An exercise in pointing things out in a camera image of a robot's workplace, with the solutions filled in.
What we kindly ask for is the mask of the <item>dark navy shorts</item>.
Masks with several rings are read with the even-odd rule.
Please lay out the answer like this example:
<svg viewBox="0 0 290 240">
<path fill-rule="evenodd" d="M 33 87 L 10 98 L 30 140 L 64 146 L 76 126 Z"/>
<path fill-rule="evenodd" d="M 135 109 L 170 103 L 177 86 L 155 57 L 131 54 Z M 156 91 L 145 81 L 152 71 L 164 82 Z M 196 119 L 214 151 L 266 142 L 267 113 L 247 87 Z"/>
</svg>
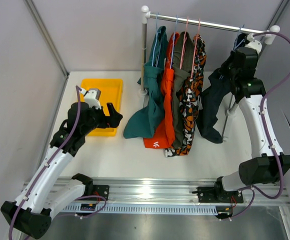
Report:
<svg viewBox="0 0 290 240">
<path fill-rule="evenodd" d="M 231 90 L 231 83 L 228 75 L 223 74 L 221 67 L 215 69 L 208 80 L 210 86 L 201 94 L 202 109 L 199 110 L 196 125 L 203 138 L 214 144 L 221 144 L 223 137 L 214 125 L 218 121 L 217 113 L 222 100 Z"/>
</svg>

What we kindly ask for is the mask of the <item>pink hanger of camouflage shorts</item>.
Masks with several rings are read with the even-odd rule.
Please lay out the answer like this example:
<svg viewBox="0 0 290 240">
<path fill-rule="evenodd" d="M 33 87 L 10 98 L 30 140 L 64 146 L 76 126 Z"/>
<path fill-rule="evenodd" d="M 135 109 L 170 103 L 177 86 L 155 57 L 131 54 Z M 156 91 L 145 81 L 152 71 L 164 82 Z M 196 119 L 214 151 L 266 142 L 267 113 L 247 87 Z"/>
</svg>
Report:
<svg viewBox="0 0 290 240">
<path fill-rule="evenodd" d="M 198 54 L 198 41 L 199 41 L 199 35 L 200 35 L 200 28 L 201 28 L 201 19 L 198 19 L 198 27 L 196 35 L 193 38 L 194 41 L 194 52 L 193 52 L 193 58 L 192 58 L 192 66 L 191 66 L 191 73 L 190 73 L 190 82 L 194 81 L 195 71 L 197 69 L 197 54 Z"/>
</svg>

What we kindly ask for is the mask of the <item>orange camouflage pattern shorts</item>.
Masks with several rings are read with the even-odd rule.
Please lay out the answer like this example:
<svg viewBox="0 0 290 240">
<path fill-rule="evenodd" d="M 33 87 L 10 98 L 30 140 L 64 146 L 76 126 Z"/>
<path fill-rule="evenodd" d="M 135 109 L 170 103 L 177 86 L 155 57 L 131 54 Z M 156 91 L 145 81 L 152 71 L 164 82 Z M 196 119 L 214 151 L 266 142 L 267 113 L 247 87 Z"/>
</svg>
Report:
<svg viewBox="0 0 290 240">
<path fill-rule="evenodd" d="M 185 156 L 188 155 L 194 141 L 196 119 L 199 115 L 199 97 L 201 95 L 204 84 L 204 68 L 206 65 L 207 54 L 205 51 L 205 42 L 199 35 L 197 54 L 197 69 L 193 81 L 190 82 L 189 76 L 183 83 L 180 90 L 180 113 L 183 123 L 184 138 L 181 147 L 169 147 L 164 150 L 165 156 Z"/>
</svg>

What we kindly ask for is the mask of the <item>blue wire hanger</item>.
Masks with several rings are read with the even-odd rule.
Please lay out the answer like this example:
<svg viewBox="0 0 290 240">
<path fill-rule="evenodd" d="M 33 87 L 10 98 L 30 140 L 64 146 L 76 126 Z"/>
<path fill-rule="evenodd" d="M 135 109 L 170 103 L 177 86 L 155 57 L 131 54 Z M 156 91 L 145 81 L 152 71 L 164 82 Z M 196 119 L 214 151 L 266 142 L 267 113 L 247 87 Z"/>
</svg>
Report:
<svg viewBox="0 0 290 240">
<path fill-rule="evenodd" d="M 240 47 L 241 46 L 241 44 L 245 41 L 245 37 L 244 36 L 241 36 L 242 35 L 242 33 L 241 33 L 241 31 L 242 31 L 242 28 L 244 28 L 245 27 L 245 24 L 243 24 L 240 28 L 239 28 L 239 30 L 238 30 L 238 32 L 237 32 L 237 34 L 236 34 L 236 38 L 235 38 L 235 40 L 234 40 L 234 44 L 233 44 L 233 48 L 232 48 L 232 50 L 231 50 L 231 52 L 230 52 L 230 55 L 229 55 L 229 57 L 222 63 L 222 65 L 221 65 L 221 67 L 220 67 L 220 70 L 218 71 L 219 72 L 219 74 L 220 74 L 220 76 L 219 76 L 219 79 L 220 80 L 222 80 L 223 78 L 224 78 L 224 75 L 226 75 L 227 74 L 227 71 L 228 71 L 228 68 L 229 68 L 229 65 L 232 63 L 232 61 L 233 61 L 233 52 L 234 52 L 234 50 L 237 48 L 237 47 Z"/>
</svg>

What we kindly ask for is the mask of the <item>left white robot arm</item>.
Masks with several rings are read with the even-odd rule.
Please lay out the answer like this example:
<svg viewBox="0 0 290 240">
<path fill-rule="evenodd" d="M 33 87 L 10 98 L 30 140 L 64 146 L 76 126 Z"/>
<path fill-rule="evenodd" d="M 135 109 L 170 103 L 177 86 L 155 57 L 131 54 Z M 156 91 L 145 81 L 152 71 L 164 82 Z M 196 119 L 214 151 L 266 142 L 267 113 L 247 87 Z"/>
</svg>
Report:
<svg viewBox="0 0 290 240">
<path fill-rule="evenodd" d="M 75 174 L 69 183 L 55 193 L 50 193 L 65 167 L 74 159 L 85 144 L 86 136 L 95 129 L 117 128 L 123 116 L 107 103 L 109 114 L 103 107 L 86 102 L 75 102 L 67 112 L 67 118 L 53 135 L 45 160 L 14 201 L 5 201 L 0 211 L 9 224 L 8 239 L 13 230 L 28 237 L 40 239 L 49 229 L 52 220 L 75 200 L 107 201 L 94 194 L 93 179 L 82 173 Z"/>
</svg>

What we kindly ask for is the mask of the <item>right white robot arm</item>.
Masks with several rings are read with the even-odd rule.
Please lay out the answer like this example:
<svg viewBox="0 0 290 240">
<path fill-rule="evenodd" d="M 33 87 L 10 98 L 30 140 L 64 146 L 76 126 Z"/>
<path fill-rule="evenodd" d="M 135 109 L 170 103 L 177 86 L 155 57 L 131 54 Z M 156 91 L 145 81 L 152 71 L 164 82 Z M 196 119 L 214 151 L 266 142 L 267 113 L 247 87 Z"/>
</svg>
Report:
<svg viewBox="0 0 290 240">
<path fill-rule="evenodd" d="M 232 192 L 258 190 L 258 184 L 279 183 L 276 195 L 260 193 L 268 199 L 277 199 L 284 189 L 284 174 L 290 169 L 290 155 L 284 151 L 274 133 L 267 110 L 266 90 L 255 72 L 259 55 L 255 49 L 239 47 L 230 53 L 220 72 L 229 78 L 231 93 L 246 122 L 251 159 L 239 164 L 238 170 L 219 177 L 213 196 L 219 202 L 231 197 Z"/>
</svg>

